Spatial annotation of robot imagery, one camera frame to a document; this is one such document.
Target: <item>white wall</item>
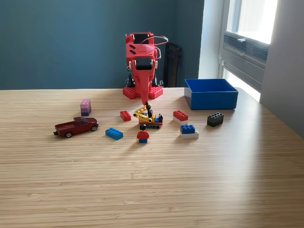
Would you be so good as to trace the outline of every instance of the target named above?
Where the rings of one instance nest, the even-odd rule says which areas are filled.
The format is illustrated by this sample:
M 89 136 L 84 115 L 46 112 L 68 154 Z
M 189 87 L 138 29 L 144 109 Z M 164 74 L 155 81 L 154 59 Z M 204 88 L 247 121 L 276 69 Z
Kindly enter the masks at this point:
M 205 0 L 200 44 L 199 78 L 218 78 L 218 55 L 223 9 L 224 0 Z
M 260 103 L 304 137 L 304 0 L 279 0 Z

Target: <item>toy pickup truck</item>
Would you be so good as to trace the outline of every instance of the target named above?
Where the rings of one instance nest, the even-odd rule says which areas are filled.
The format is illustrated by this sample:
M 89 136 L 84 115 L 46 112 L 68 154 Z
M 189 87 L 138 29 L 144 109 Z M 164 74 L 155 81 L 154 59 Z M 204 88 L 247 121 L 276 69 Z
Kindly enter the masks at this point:
M 75 117 L 74 121 L 55 125 L 54 135 L 70 138 L 73 134 L 96 131 L 98 121 L 94 118 Z

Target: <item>red robot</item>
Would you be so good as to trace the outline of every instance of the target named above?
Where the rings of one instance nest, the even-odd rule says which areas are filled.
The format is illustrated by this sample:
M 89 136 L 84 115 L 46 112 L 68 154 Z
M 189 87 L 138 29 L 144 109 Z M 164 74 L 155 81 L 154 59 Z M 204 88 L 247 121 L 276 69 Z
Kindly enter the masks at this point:
M 164 41 L 155 43 L 154 38 L 162 38 Z M 142 104 L 145 104 L 148 98 L 155 99 L 162 95 L 162 87 L 157 85 L 154 76 L 157 61 L 161 59 L 161 51 L 156 46 L 167 42 L 166 37 L 150 32 L 125 35 L 127 70 L 132 72 L 128 86 L 123 88 L 125 96 L 130 99 L 140 97 Z

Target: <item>window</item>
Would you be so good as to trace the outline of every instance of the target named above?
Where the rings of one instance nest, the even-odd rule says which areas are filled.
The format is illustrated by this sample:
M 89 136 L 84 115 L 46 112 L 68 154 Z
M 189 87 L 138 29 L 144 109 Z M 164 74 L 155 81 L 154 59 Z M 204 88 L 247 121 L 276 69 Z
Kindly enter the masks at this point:
M 230 0 L 227 32 L 270 44 L 277 0 Z
M 225 0 L 219 78 L 226 69 L 261 90 L 276 5 L 277 0 Z
M 243 89 L 246 93 L 252 96 L 256 101 L 260 102 L 261 93 L 255 90 L 253 87 L 239 79 L 230 71 L 224 69 L 223 78 L 226 79 L 233 87 L 239 87 Z

